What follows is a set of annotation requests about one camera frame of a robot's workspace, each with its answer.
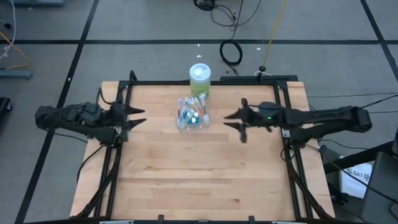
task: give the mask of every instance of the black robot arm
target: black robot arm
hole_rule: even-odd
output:
[[[127,136],[121,136],[122,130],[129,131],[146,119],[125,121],[128,114],[143,113],[144,110],[124,106],[112,102],[109,110],[104,110],[98,104],[82,103],[64,108],[41,106],[35,114],[38,128],[63,128],[96,138],[104,146],[113,146],[118,137],[127,141]]]
[[[304,147],[311,138],[340,131],[364,133],[372,128],[368,111],[356,107],[345,106],[333,110],[300,111],[288,109],[271,102],[260,105],[249,105],[247,99],[242,99],[242,108],[226,119],[240,119],[242,123],[225,123],[237,129],[241,141],[247,141],[246,128],[280,127],[290,131],[290,143],[293,147]],[[302,128],[304,124],[318,124],[311,128]]]

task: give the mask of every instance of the floor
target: floor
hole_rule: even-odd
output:
[[[244,1],[242,21],[257,3]],[[240,1],[218,0],[218,4],[238,13]],[[280,0],[263,0],[257,14],[238,27],[235,39],[240,40],[244,54],[236,67],[240,75],[253,75],[264,60],[265,43],[281,5]],[[308,96],[395,92],[397,7],[396,0],[288,0],[267,72],[297,75]],[[2,19],[12,21],[9,3],[0,4],[0,12]],[[126,80],[130,70],[140,80],[187,79],[190,66],[198,62],[211,67],[212,80],[229,70],[220,58],[219,44],[233,33],[214,24],[210,13],[199,10],[192,1],[68,0],[63,7],[18,7],[16,15],[16,44],[30,58],[26,69],[33,72],[33,78],[0,80],[0,96],[10,97],[14,104],[0,131],[1,223],[63,219],[70,213],[85,144],[60,136],[45,141],[46,132],[34,123],[39,106],[93,101],[101,82]],[[229,22],[219,11],[215,19]],[[0,31],[12,37],[11,30]],[[238,55],[230,46],[224,54],[229,60]],[[23,62],[10,50],[0,67]],[[308,100],[316,109],[327,109],[361,106],[384,97]],[[373,112],[397,110],[398,98],[369,107]],[[394,138],[397,118],[398,113],[372,113],[369,132],[342,132],[325,139],[354,147],[377,146]],[[324,143],[344,156],[360,151]],[[33,193],[29,188],[22,203],[37,159],[43,158],[36,189]],[[21,204],[29,205],[29,193],[30,206],[26,214],[21,212],[17,217]]]

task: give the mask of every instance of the black cable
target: black cable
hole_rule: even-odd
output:
[[[385,100],[394,98],[394,97],[396,97],[396,96],[398,96],[398,94],[397,94],[397,95],[394,95],[394,96],[389,96],[389,97],[384,98],[384,99],[381,99],[381,100],[377,100],[377,101],[375,101],[375,102],[373,102],[373,103],[370,103],[370,104],[367,104],[367,105],[365,105],[365,106],[362,106],[361,108],[367,108],[368,106],[376,105],[376,104],[378,104],[378,103],[381,103],[381,102],[383,102],[383,101],[385,101]]]
[[[223,47],[224,47],[225,44],[233,44],[233,45],[236,47],[236,49],[239,51],[239,59],[238,59],[237,61],[235,61],[235,62],[230,62],[229,60],[227,60],[227,59],[225,58],[224,53],[223,53]],[[238,71],[236,71],[236,69],[233,68],[232,66],[238,66],[238,65],[242,62],[243,51],[242,51],[241,46],[239,46],[239,44],[236,43],[236,42],[233,41],[233,40],[224,40],[224,41],[222,41],[222,43],[221,43],[221,45],[220,45],[220,55],[221,55],[221,58],[223,59],[223,62],[224,62],[225,64],[227,64],[228,67],[231,68],[232,71],[233,71],[235,74],[237,74],[237,76],[239,76]]]
[[[54,134],[55,134],[55,135],[58,135],[58,136],[64,136],[64,137],[74,138],[74,139],[77,139],[77,140],[82,141],[82,142],[84,142],[84,143],[87,143],[86,140],[83,140],[83,139],[78,138],[78,137],[75,137],[75,136],[71,136],[71,135],[67,135],[67,134],[60,134],[60,133],[54,133]]]
[[[282,153],[283,153],[283,152],[285,152],[285,149],[284,149],[284,148],[283,148],[283,149],[281,150],[281,152],[280,152],[280,158],[281,158],[283,161],[286,161],[286,159],[282,157]],[[291,156],[290,159],[293,159],[295,156],[296,156],[296,151],[293,151],[293,156]]]
[[[337,144],[337,145],[339,145],[339,146],[343,146],[343,147],[346,147],[346,148],[348,148],[348,149],[364,149],[364,150],[368,150],[368,148],[363,148],[363,147],[350,147],[350,146],[345,146],[345,145],[343,145],[343,144],[341,144],[341,143],[338,143],[338,142],[336,142],[336,141],[334,141],[334,140],[331,140],[331,139],[321,139],[321,140],[319,140],[319,141],[331,141],[331,142],[333,142],[333,143],[335,143],[335,144]]]
[[[320,150],[318,150],[317,148],[315,148],[315,147],[313,147],[313,146],[310,146],[309,144],[305,144],[305,145],[306,145],[306,146],[309,146],[310,148],[312,148],[312,149],[314,149],[314,150],[316,150],[316,151],[318,151],[318,152],[321,154],[321,156],[322,156],[326,161],[328,161],[332,166],[334,166],[334,167],[336,167],[338,170],[344,172],[345,174],[347,174],[348,176],[350,176],[350,177],[353,178],[354,180],[358,181],[359,183],[361,183],[361,184],[364,185],[365,187],[371,189],[374,193],[377,193],[378,195],[380,195],[380,196],[382,196],[382,197],[384,197],[384,198],[390,200],[390,201],[393,202],[393,203],[398,203],[397,200],[395,200],[395,199],[393,199],[393,198],[391,198],[391,197],[388,197],[387,195],[385,195],[385,194],[381,193],[380,191],[374,189],[373,187],[369,186],[368,184],[366,184],[366,183],[363,182],[362,180],[359,180],[358,178],[356,178],[356,177],[354,177],[353,175],[349,174],[347,171],[345,171],[344,169],[342,169],[341,167],[339,167],[338,165],[336,165],[334,162],[332,162],[331,160],[329,160],[329,159],[325,156],[325,153],[322,153],[322,152],[321,152]]]
[[[204,0],[202,2],[199,2],[199,4],[198,0],[193,0],[193,3],[196,7],[198,7],[201,10],[211,11],[214,9],[215,0]]]
[[[236,27],[237,27],[237,26],[244,25],[244,24],[248,23],[248,22],[253,18],[253,16],[256,14],[256,12],[257,12],[257,10],[259,9],[259,6],[260,6],[260,4],[261,4],[261,1],[262,1],[262,0],[259,0],[259,3],[257,4],[256,9],[255,9],[254,12],[251,14],[251,16],[250,16],[246,21],[242,22],[241,24],[236,23],[236,24],[234,25],[234,23],[233,23],[233,24],[231,24],[231,25],[228,25],[228,24],[222,24],[222,23],[220,23],[220,22],[217,22],[217,21],[214,20],[213,11],[210,12],[211,20],[212,20],[214,23],[216,23],[216,24],[218,24],[218,25],[220,25],[220,26],[225,26],[225,27],[231,27],[231,26],[236,26]],[[231,11],[228,7],[223,6],[223,5],[217,5],[217,4],[216,4],[216,5],[215,5],[215,8],[217,8],[218,6],[227,8],[227,9],[231,12],[231,15],[232,15],[231,17],[230,17],[230,16],[228,16],[228,17],[231,18],[231,19],[235,22],[235,20],[233,19],[234,14],[232,13],[232,11]]]
[[[232,35],[232,37],[230,38],[230,40],[232,40],[232,39],[235,37],[236,30],[237,30],[238,24],[239,24],[239,19],[241,18],[242,6],[243,6],[243,0],[241,0],[241,6],[239,7],[238,20],[236,20],[236,25],[235,25],[234,34]]]
[[[101,96],[102,101],[104,101],[104,103],[106,103],[107,105],[111,105],[112,104],[112,103],[110,103],[110,102],[108,102],[108,101],[106,101],[104,99],[104,95],[102,94],[102,88],[101,87],[98,88],[98,92],[99,92],[99,95]]]
[[[308,104],[308,105],[310,106],[311,110],[313,110],[313,111],[316,110],[313,106],[311,106],[311,104]]]
[[[333,217],[331,217],[327,212],[322,208],[322,206],[317,202],[315,197],[311,194],[309,189],[305,186],[305,184],[302,182],[300,179],[300,175],[295,171],[295,168],[293,166],[292,162],[287,162],[287,172],[289,175],[293,178],[294,182],[298,185],[300,190],[303,193],[303,196],[308,199],[308,202],[314,209],[314,211],[317,213],[320,219],[328,219],[331,220]]]
[[[240,17],[241,17],[241,12],[242,12],[242,6],[243,6],[243,0],[241,0],[241,6],[240,6],[240,8],[239,8],[238,20],[237,20],[237,22],[236,22],[236,25],[239,24],[239,19],[240,19]],[[235,37],[236,29],[237,29],[237,28],[238,28],[238,26],[235,26],[234,34],[232,35],[232,37],[231,37],[229,40],[224,40],[224,41],[222,41],[222,43],[221,43],[221,45],[220,45],[220,55],[221,55],[221,58],[223,59],[223,62],[224,62],[225,64],[227,64],[228,67],[231,68],[232,71],[233,71],[236,75],[239,76],[238,71],[236,71],[236,69],[233,68],[233,66],[238,66],[238,65],[242,62],[242,58],[243,58],[243,51],[242,51],[241,46],[239,46],[238,43],[236,43],[235,41],[232,40],[232,39],[234,39],[234,37]],[[237,48],[237,50],[239,51],[239,59],[238,59],[237,61],[235,61],[235,62],[230,62],[229,60],[227,60],[227,59],[224,57],[223,47],[224,47],[225,44],[233,44],[233,45]]]
[[[369,112],[369,114],[371,113],[398,113],[398,111],[375,111],[375,112]]]
[[[338,97],[374,96],[374,95],[390,95],[390,94],[398,94],[398,93],[392,92],[392,93],[366,93],[366,94],[340,95],[340,96],[307,96],[307,98],[338,98]]]
[[[79,167],[79,171],[77,172],[77,180],[76,180],[76,182],[79,182],[80,172],[81,172],[83,166],[87,163],[87,161],[88,161],[89,159],[91,159],[91,158],[92,158],[97,152],[99,152],[103,147],[104,147],[104,146],[100,146],[96,151],[94,151],[91,155],[89,155],[89,156],[83,161],[83,163],[82,163],[82,164],[80,165],[80,167]]]

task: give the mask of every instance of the cable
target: cable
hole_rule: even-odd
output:
[[[243,6],[243,0],[241,0],[241,6],[239,7],[238,20],[237,20],[236,24],[239,24],[239,19],[240,19],[240,17],[241,17],[241,12],[242,12],[242,6]],[[243,51],[242,51],[241,46],[239,46],[238,43],[236,43],[235,41],[232,40],[232,39],[234,39],[234,37],[235,37],[237,28],[238,28],[238,27],[235,26],[234,34],[232,35],[232,37],[231,37],[229,40],[224,40],[224,41],[222,41],[222,43],[221,43],[221,45],[220,45],[220,55],[221,55],[221,58],[223,59],[223,62],[224,62],[225,64],[227,64],[228,67],[231,68],[232,71],[233,71],[237,76],[239,76],[238,71],[236,71],[236,69],[233,68],[233,66],[238,66],[238,65],[242,62],[242,58],[243,58]],[[223,47],[224,47],[225,44],[233,44],[233,45],[237,48],[237,50],[239,51],[239,59],[238,59],[237,61],[235,61],[235,62],[230,62],[229,60],[227,60],[227,59],[224,57]]]
[[[311,110],[316,110],[311,104],[308,104]]]
[[[96,151],[94,151],[91,155],[89,155],[89,156],[87,157],[87,159],[85,159],[85,160],[83,161],[83,163],[82,163],[82,164],[80,165],[80,167],[79,167],[79,171],[77,172],[77,180],[76,180],[76,182],[79,182],[80,172],[81,172],[83,166],[87,163],[87,161],[88,161],[89,159],[91,159],[91,158],[92,158],[97,152],[99,152],[103,147],[104,147],[104,146],[100,146]]]
[[[276,30],[278,29],[279,21],[280,21],[280,18],[282,17],[282,13],[285,9],[286,2],[287,2],[287,0],[284,0],[284,2],[282,3],[282,7],[279,11],[278,19],[276,20],[275,26],[271,32],[271,37],[269,38],[268,47],[267,47],[266,59],[264,60],[264,63],[262,64],[262,66],[264,66],[264,67],[266,66],[269,52],[271,51],[272,38],[274,38],[274,34],[275,34]]]
[[[256,14],[257,10],[259,9],[259,6],[260,6],[260,4],[261,4],[261,1],[262,1],[262,0],[259,0],[259,3],[257,4],[256,9],[255,9],[254,12],[251,14],[251,16],[250,16],[246,21],[242,22],[241,24],[238,24],[238,23],[235,24],[234,14],[232,13],[232,10],[230,10],[228,7],[226,7],[226,6],[224,6],[224,5],[217,5],[217,4],[214,5],[214,7],[215,7],[216,9],[218,9],[218,6],[221,6],[221,7],[227,8],[227,9],[230,11],[230,13],[231,13],[232,16],[229,16],[225,11],[224,11],[224,13],[226,13],[227,16],[228,16],[232,21],[234,21],[234,23],[232,23],[231,25],[228,25],[228,24],[222,24],[222,23],[220,23],[220,22],[215,21],[215,20],[214,20],[214,17],[213,17],[213,11],[210,12],[211,20],[212,20],[214,23],[216,23],[216,24],[218,24],[218,25],[220,25],[220,26],[225,26],[225,27],[231,27],[231,26],[232,26],[232,27],[233,27],[233,26],[236,26],[236,27],[237,27],[237,26],[244,25],[244,24],[248,23],[248,22],[254,17],[254,15]]]
[[[27,60],[27,63],[25,63],[23,65],[15,65],[15,66],[8,67],[6,69],[22,68],[22,67],[28,66],[30,63],[29,57],[27,57],[23,51],[19,50],[19,48],[16,47],[2,32],[0,32],[0,35],[4,38],[4,40],[6,40],[12,47],[14,47]]]
[[[261,75],[264,74],[264,75],[272,76],[270,73],[261,72],[261,71],[256,71],[256,72],[254,72],[254,76],[255,76],[255,77],[258,76],[259,73],[261,73]]]
[[[232,37],[230,38],[230,40],[232,40],[232,39],[235,37],[236,29],[238,28],[238,24],[239,24],[239,19],[241,18],[242,6],[243,6],[243,0],[241,0],[241,6],[239,7],[238,20],[236,21],[234,34],[232,35]]]
[[[225,44],[233,44],[233,45],[236,47],[236,49],[239,51],[239,59],[238,59],[237,61],[235,61],[235,62],[230,62],[229,60],[227,60],[227,59],[225,58],[224,53],[223,53],[223,47],[224,47]],[[223,62],[224,62],[225,64],[227,64],[228,67],[231,68],[232,71],[233,71],[237,76],[239,76],[238,71],[236,71],[236,69],[233,68],[233,66],[238,66],[238,65],[242,62],[243,51],[242,51],[241,46],[239,46],[239,44],[236,43],[236,42],[233,41],[233,40],[224,40],[224,41],[222,41],[222,43],[221,43],[221,45],[220,45],[220,56],[221,56],[221,59],[223,59]]]
[[[331,140],[331,139],[321,139],[321,140],[319,140],[319,141],[331,141],[331,142],[333,142],[333,143],[335,143],[335,144],[337,144],[337,145],[339,145],[339,146],[343,146],[343,147],[346,147],[346,148],[348,148],[348,149],[364,149],[364,150],[368,150],[368,148],[363,148],[363,147],[350,147],[350,146],[345,146],[345,145],[343,145],[343,144],[341,144],[341,143],[338,143],[338,142],[336,142],[336,141],[334,141],[334,140]]]
[[[327,212],[322,208],[322,206],[317,202],[315,197],[311,194],[307,186],[302,182],[300,179],[300,174],[298,174],[295,171],[295,168],[293,166],[293,163],[291,161],[288,161],[287,163],[287,172],[289,176],[293,179],[293,181],[298,185],[300,190],[303,193],[303,196],[308,200],[314,211],[317,213],[320,219],[327,219],[331,220],[333,217],[331,217]]]
[[[375,101],[375,102],[373,102],[373,103],[370,103],[370,104],[367,104],[367,105],[365,105],[365,106],[362,106],[361,108],[367,108],[368,106],[376,105],[376,104],[378,104],[378,103],[381,103],[381,102],[383,102],[383,101],[385,101],[385,100],[394,98],[394,97],[396,97],[396,96],[398,96],[398,94],[397,94],[397,95],[394,95],[394,96],[389,96],[389,97],[384,98],[384,99],[381,99],[381,100],[377,100],[377,101]]]
[[[14,35],[12,36],[12,42],[10,46],[6,49],[6,51],[1,55],[0,60],[7,54],[11,46],[14,44],[16,35],[17,35],[17,19],[16,19],[16,13],[15,13],[15,5],[14,5],[14,0],[10,0],[11,5],[12,5],[12,19],[14,20]]]
[[[102,94],[102,88],[101,87],[98,88],[98,94],[101,96],[101,99],[102,99],[102,101],[104,101],[104,103],[106,103],[107,105],[111,105],[112,104],[112,103],[110,103],[110,102],[108,102],[108,101],[106,101],[104,99],[104,95]]]
[[[283,153],[284,151],[285,151],[285,149],[283,148],[283,149],[281,150],[281,152],[280,152],[280,158],[281,158],[283,161],[286,161],[286,159],[282,157],[282,153]],[[290,159],[293,159],[295,156],[296,156],[296,151],[293,152],[293,155],[290,157]]]
[[[315,148],[315,147],[313,147],[313,146],[310,146],[309,144],[305,144],[305,145],[306,145],[306,146],[309,146],[310,148],[312,148],[312,149],[316,150],[317,152],[319,152],[319,153],[321,154],[321,156],[322,156],[326,161],[328,161],[332,166],[334,166],[334,167],[336,167],[337,169],[339,169],[340,171],[344,172],[345,174],[347,174],[348,176],[350,176],[350,177],[353,178],[354,180],[358,181],[359,183],[361,183],[361,184],[364,185],[365,187],[371,189],[374,193],[377,193],[378,195],[380,195],[380,196],[382,196],[382,197],[384,197],[384,198],[390,200],[390,201],[393,202],[393,203],[398,203],[397,200],[388,197],[387,195],[381,193],[380,191],[378,191],[378,190],[374,189],[373,187],[369,186],[368,184],[364,183],[362,180],[359,180],[358,178],[356,178],[356,177],[354,177],[353,175],[349,174],[347,171],[345,171],[344,169],[342,169],[341,167],[339,167],[338,165],[336,165],[334,162],[332,162],[331,160],[329,160],[329,159],[325,156],[325,154],[322,153],[319,149],[317,149],[317,148]]]
[[[70,137],[70,138],[74,138],[74,139],[77,139],[77,140],[79,140],[79,141],[82,141],[82,142],[84,142],[84,143],[87,143],[86,140],[83,140],[83,139],[78,138],[78,137],[75,137],[75,136],[67,135],[67,134],[54,133],[54,135],[64,136],[64,137]]]
[[[398,113],[398,111],[375,111],[375,112],[369,112],[369,114],[371,113]]]
[[[365,94],[340,95],[340,96],[307,96],[307,98],[337,98],[337,97],[373,96],[373,95],[390,95],[390,94],[398,94],[398,92],[392,92],[392,93],[365,93]]]
[[[199,2],[198,0],[193,0],[193,3],[196,7],[204,11],[211,11],[214,9],[215,0],[204,0],[203,2]]]

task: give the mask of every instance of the wooden table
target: wooden table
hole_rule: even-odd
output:
[[[115,99],[118,82],[104,82],[104,97]],[[288,82],[293,108],[308,110],[302,82]],[[271,86],[211,86],[211,125],[180,133],[175,124],[178,99],[189,86],[133,86],[131,106],[146,110],[129,119],[147,118],[124,143],[112,219],[156,220],[295,220],[288,174],[280,158],[282,138],[275,128],[249,128],[248,143],[223,125],[223,117],[240,107],[275,101]],[[103,108],[108,106],[101,102]],[[309,144],[317,147],[316,141]],[[99,146],[90,140],[85,157]],[[76,215],[98,189],[105,150],[83,168],[71,215]],[[302,149],[308,189],[334,216],[320,154]],[[302,216],[302,194],[298,190]],[[106,208],[108,193],[104,194]]]

